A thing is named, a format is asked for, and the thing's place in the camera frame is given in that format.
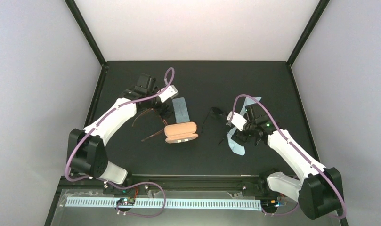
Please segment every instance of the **black table surface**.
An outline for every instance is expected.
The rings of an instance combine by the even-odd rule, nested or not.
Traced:
[[[141,140],[164,128],[155,113],[127,121],[106,146],[109,160],[133,174],[151,175],[257,175],[272,168],[285,174],[292,169],[274,150],[254,141],[246,154],[234,154],[227,141],[218,145],[228,131],[222,118],[209,117],[203,133],[201,124],[212,106],[229,112],[239,94],[262,97],[261,103],[309,154],[313,155],[302,108],[283,61],[109,61],[93,120],[108,110],[117,97],[134,85],[139,73],[149,74],[163,87],[169,67],[175,68],[173,85],[186,100],[190,120],[198,126],[199,137],[179,143],[165,143],[164,133]],[[239,112],[244,98],[238,102]],[[173,115],[168,120],[175,123]]]

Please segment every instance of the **black metal frame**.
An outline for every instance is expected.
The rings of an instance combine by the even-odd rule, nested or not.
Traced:
[[[88,26],[85,23],[77,5],[74,0],[65,0],[67,6],[69,7],[72,15],[74,16],[76,22],[78,23],[80,29],[82,30],[86,40],[88,41],[90,47],[92,48],[96,58],[98,59],[100,65],[102,66],[99,79],[97,81],[96,89],[92,98],[92,102],[90,104],[89,112],[85,121],[85,126],[89,125],[93,122],[94,112],[97,107],[97,103],[101,94],[101,90],[103,88],[104,80],[107,75],[107,71],[109,69],[108,62],[104,59],[99,47],[96,44],[95,39],[93,38]],[[317,24],[320,16],[322,15],[324,9],[326,8],[329,0],[320,0],[313,15],[311,16],[307,26],[305,27],[302,35],[300,36],[296,46],[294,47],[289,59],[286,62],[288,66],[289,73],[292,78],[293,86],[295,92],[297,94],[297,99],[299,101],[299,105],[302,109],[303,118],[305,124],[308,127],[308,135],[311,141],[313,152],[316,157],[317,151],[315,147],[314,140],[312,138],[311,130],[308,125],[307,117],[305,115],[304,107],[300,98],[300,94],[297,89],[297,85],[294,79],[294,75],[292,72],[292,65],[296,60],[298,54],[301,52],[304,44],[306,43],[309,35],[311,34],[313,28]],[[143,182],[143,181],[153,181],[163,185],[166,190],[193,190],[193,191],[228,191],[228,192],[242,192],[248,196],[255,196],[260,199],[270,199],[274,197],[274,194],[262,195],[258,194],[258,189],[255,188],[256,181],[260,181],[258,176],[250,176],[250,177],[220,177],[220,176],[209,176],[209,177],[197,177],[197,176],[156,176],[156,175],[133,175],[132,182]],[[243,186],[253,186],[256,192],[252,192],[251,194],[246,194],[245,190],[242,189]],[[55,196],[53,198],[53,202],[49,209],[49,214],[47,216],[45,225],[48,226],[51,224],[54,212],[57,207],[58,200],[61,195],[61,191],[63,189],[103,189],[103,183],[98,180],[82,180],[80,182],[68,182],[65,177],[60,178],[60,182],[57,186],[57,190]],[[344,218],[340,220],[342,226],[348,226],[347,220]]]

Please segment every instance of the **white linear rail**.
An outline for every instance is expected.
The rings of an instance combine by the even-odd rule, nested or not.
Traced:
[[[68,197],[66,207],[116,207],[120,198],[105,197]],[[136,198],[135,204],[119,208],[161,208],[163,199]],[[258,210],[260,200],[232,199],[166,199],[167,209],[211,209],[211,210]]]

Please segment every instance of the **white wall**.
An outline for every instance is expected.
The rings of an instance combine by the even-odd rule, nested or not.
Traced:
[[[330,1],[293,70],[349,224],[381,225],[381,0]]]
[[[99,73],[63,0],[0,1],[0,226],[44,224]]]
[[[287,60],[319,0],[76,0],[106,60]]]

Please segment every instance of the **robotic arm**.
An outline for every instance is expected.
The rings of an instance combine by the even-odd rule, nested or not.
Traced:
[[[269,189],[295,200],[310,219],[341,208],[341,202],[344,204],[344,201],[340,173],[335,168],[327,169],[312,158],[293,140],[287,130],[278,131],[258,104],[245,108],[247,119],[232,112],[227,117],[228,120],[232,118],[230,122],[237,128],[232,139],[240,145],[244,145],[250,137],[256,138],[256,144],[260,140],[264,141],[287,162],[298,177],[294,179],[282,172],[272,173],[266,178]],[[320,172],[329,178],[335,190],[340,193],[341,200]]]
[[[105,146],[118,128],[137,112],[153,108],[163,118],[170,115],[171,112],[164,102],[177,96],[178,91],[173,85],[169,85],[165,90],[158,90],[154,84],[155,78],[142,74],[137,84],[125,90],[99,119],[83,130],[71,131],[68,140],[69,152],[72,152],[87,134],[90,135],[75,153],[70,167],[95,178],[122,184],[128,172],[108,160]]]

